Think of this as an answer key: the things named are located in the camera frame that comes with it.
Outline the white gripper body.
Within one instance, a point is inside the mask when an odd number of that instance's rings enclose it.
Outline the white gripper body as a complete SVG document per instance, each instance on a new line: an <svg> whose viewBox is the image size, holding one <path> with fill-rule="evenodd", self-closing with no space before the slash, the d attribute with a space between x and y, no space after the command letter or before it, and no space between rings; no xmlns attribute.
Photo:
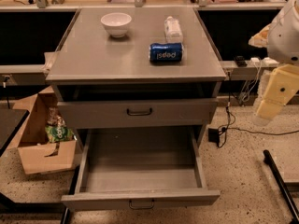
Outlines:
<svg viewBox="0 0 299 224"><path fill-rule="evenodd" d="M279 63L299 64L299 0L289 0L269 26L268 56Z"/></svg>

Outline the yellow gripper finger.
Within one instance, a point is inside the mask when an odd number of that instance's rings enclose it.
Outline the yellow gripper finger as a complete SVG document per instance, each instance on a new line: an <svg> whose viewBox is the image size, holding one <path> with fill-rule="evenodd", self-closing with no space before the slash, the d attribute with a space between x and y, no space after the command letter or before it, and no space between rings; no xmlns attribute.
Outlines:
<svg viewBox="0 0 299 224"><path fill-rule="evenodd" d="M260 32L249 39L249 44L256 48L266 48L268 44L269 25L266 25Z"/></svg>
<svg viewBox="0 0 299 224"><path fill-rule="evenodd" d="M299 67L285 64L265 70L255 100L255 120L271 121L299 91Z"/></svg>

